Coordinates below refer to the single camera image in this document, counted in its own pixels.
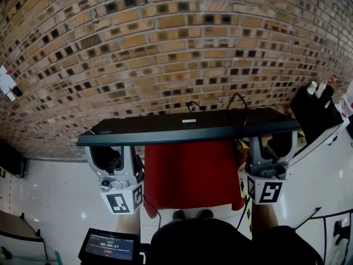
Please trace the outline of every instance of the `person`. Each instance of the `person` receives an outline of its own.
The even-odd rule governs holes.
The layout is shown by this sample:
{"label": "person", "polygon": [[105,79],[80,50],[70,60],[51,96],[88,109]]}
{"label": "person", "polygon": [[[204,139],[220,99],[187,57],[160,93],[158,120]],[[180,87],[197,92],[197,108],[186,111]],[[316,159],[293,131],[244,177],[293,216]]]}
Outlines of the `person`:
{"label": "person", "polygon": [[[117,232],[139,235],[140,211],[120,216]],[[252,234],[249,240],[231,224],[214,219],[210,210],[189,220],[178,210],[153,235],[146,264],[323,264],[294,229],[278,225],[272,205],[253,203]]]}

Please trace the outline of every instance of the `brick wall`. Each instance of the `brick wall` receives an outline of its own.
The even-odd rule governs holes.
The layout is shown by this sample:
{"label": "brick wall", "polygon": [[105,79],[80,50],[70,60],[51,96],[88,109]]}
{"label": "brick wall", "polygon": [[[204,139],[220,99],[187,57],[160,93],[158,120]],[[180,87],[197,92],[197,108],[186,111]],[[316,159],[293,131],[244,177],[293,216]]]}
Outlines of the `brick wall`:
{"label": "brick wall", "polygon": [[[289,103],[350,81],[353,0],[0,0],[0,137],[30,157],[81,157],[105,118]],[[232,107],[241,106],[235,102]]]}

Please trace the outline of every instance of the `white label sticker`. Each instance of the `white label sticker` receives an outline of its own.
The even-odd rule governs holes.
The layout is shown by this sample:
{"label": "white label sticker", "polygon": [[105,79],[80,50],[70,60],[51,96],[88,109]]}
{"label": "white label sticker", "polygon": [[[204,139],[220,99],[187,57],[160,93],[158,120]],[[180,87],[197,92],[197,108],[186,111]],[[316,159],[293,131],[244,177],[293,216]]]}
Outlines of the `white label sticker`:
{"label": "white label sticker", "polygon": [[195,119],[190,119],[190,120],[183,120],[182,122],[183,123],[194,123],[194,122],[196,122],[196,120]]}

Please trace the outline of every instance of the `black shirt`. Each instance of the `black shirt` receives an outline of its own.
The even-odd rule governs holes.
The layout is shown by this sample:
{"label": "black shirt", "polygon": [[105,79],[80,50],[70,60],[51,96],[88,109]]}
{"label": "black shirt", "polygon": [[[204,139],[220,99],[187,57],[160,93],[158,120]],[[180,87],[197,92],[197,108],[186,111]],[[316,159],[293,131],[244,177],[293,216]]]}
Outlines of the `black shirt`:
{"label": "black shirt", "polygon": [[216,219],[191,219],[161,227],[147,264],[323,264],[292,228],[278,226],[252,241]]}

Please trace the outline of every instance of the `person's arm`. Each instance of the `person's arm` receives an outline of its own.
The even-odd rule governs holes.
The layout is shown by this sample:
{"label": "person's arm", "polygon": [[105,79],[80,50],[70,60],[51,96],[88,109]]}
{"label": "person's arm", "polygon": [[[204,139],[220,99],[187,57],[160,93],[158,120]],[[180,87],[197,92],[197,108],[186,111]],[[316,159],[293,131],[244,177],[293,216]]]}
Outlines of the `person's arm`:
{"label": "person's arm", "polygon": [[256,205],[253,203],[252,233],[254,237],[277,226],[278,221],[272,205]]}
{"label": "person's arm", "polygon": [[120,215],[117,221],[116,232],[141,236],[140,209],[131,215]]}

